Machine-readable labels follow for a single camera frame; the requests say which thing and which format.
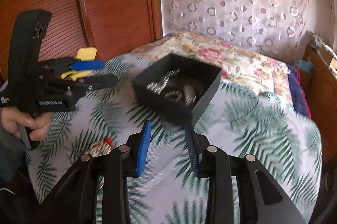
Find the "red fabric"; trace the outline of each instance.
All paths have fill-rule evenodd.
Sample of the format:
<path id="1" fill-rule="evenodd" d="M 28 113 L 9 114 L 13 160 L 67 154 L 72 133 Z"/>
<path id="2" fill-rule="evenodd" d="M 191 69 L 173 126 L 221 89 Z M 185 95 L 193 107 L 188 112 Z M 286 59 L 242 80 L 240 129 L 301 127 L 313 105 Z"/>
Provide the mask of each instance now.
<path id="1" fill-rule="evenodd" d="M 301 84 L 301 76 L 300 76 L 300 73 L 298 71 L 298 69 L 295 67 L 295 70 L 296 70 L 296 74 L 297 74 L 297 81 L 299 84 Z M 307 103 L 307 100 L 305 98 L 305 92 L 304 90 L 302 89 L 303 91 L 303 97 L 304 97 L 304 101 L 305 101 L 305 106 L 307 107 L 307 110 L 308 110 L 308 118 L 311 120 L 311 112 L 310 112 L 310 108 L 309 108 L 309 105 Z"/>

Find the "black tray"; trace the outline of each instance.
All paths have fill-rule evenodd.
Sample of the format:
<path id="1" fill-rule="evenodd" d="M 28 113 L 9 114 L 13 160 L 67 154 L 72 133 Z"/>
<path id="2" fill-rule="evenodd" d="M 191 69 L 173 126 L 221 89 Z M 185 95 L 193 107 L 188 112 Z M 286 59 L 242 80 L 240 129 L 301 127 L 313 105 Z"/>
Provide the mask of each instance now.
<path id="1" fill-rule="evenodd" d="M 167 72 L 180 69 L 178 76 L 193 78 L 203 85 L 203 94 L 192 107 L 169 101 L 162 94 L 157 95 L 146 86 L 158 82 Z M 136 99 L 156 110 L 174 124 L 191 120 L 194 126 L 219 88 L 221 68 L 194 59 L 169 54 L 146 68 L 133 80 Z"/>

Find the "yellow foam pad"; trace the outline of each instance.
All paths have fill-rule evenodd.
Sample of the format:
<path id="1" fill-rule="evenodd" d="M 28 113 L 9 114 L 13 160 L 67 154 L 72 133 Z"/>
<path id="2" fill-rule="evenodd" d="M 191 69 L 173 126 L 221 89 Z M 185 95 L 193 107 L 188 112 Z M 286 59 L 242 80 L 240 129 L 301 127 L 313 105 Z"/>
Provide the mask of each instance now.
<path id="1" fill-rule="evenodd" d="M 80 60 L 94 60 L 96 57 L 97 49 L 94 47 L 81 48 L 78 50 L 76 59 Z"/>
<path id="2" fill-rule="evenodd" d="M 76 72 L 72 75 L 69 75 L 68 77 L 71 78 L 73 81 L 77 80 L 78 78 L 85 78 L 87 75 L 89 75 L 93 70 L 86 70 L 86 71 L 80 71 Z"/>
<path id="3" fill-rule="evenodd" d="M 97 49 L 94 47 L 88 47 L 88 48 L 81 48 L 78 50 L 76 59 L 80 59 L 82 61 L 87 60 L 94 60 L 96 57 Z M 78 78 L 85 78 L 87 75 L 89 75 L 93 70 L 86 70 L 86 71 L 68 71 L 61 75 L 61 79 L 65 79 L 67 76 L 69 79 L 72 79 L 73 81 L 77 80 Z"/>

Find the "bed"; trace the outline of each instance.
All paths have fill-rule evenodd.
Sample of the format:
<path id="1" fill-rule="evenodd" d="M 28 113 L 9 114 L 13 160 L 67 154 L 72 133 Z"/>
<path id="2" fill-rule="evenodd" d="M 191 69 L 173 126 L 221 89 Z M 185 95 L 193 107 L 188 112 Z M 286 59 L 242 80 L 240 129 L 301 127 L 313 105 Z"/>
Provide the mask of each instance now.
<path id="1" fill-rule="evenodd" d="M 292 68 L 188 32 L 169 34 L 111 59 L 99 73 L 116 74 L 116 88 L 88 92 L 75 111 L 54 113 L 47 138 L 26 153 L 38 200 L 43 201 L 92 143 L 112 137 L 115 146 L 124 144 L 149 119 L 152 136 L 145 172 L 141 178 L 128 179 L 132 223 L 204 223 L 208 180 L 198 180 L 192 173 L 184 131 L 137 103 L 130 84 L 170 52 L 223 68 L 219 89 L 195 131 L 228 154 L 256 155 L 309 221 L 321 178 L 321 136 L 308 113 L 297 112 L 293 104 L 301 92 L 291 92 L 294 88 L 289 84 L 299 87 L 298 81 L 289 80 Z M 239 223 L 234 178 L 233 185 L 235 223 Z M 98 193 L 97 223 L 102 219 L 102 191 Z"/>

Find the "sleeve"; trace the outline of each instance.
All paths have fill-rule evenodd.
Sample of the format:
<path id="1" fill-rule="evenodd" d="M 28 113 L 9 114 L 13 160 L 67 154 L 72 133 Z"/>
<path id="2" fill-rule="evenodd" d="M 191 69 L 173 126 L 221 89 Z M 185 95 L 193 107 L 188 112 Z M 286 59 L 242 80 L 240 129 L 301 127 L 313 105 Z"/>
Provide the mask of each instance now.
<path id="1" fill-rule="evenodd" d="M 10 182 L 15 176 L 24 158 L 24 152 L 28 148 L 9 132 L 1 124 L 0 118 L 0 179 Z"/>

